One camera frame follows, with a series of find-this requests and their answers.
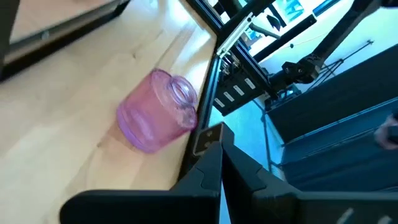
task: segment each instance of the pink glass jar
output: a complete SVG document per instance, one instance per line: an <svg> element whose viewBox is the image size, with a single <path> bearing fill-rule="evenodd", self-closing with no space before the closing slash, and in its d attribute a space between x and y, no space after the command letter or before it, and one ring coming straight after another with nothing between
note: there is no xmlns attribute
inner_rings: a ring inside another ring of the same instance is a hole
<svg viewBox="0 0 398 224"><path fill-rule="evenodd" d="M197 125L197 94L184 77L154 69L121 102L121 131L144 152L157 152Z"/></svg>

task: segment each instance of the wooden surface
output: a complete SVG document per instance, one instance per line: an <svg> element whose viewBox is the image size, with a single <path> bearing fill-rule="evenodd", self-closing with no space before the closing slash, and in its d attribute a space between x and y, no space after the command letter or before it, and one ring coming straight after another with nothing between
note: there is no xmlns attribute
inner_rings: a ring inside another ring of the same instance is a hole
<svg viewBox="0 0 398 224"><path fill-rule="evenodd" d="M67 21L111 0L20 0L11 42Z"/></svg>
<svg viewBox="0 0 398 224"><path fill-rule="evenodd" d="M188 134L144 154L115 110L154 67L184 75L200 94L215 36L191 12L177 0L135 0L0 84L0 223L57 223L63 202L84 190L173 186Z"/></svg>

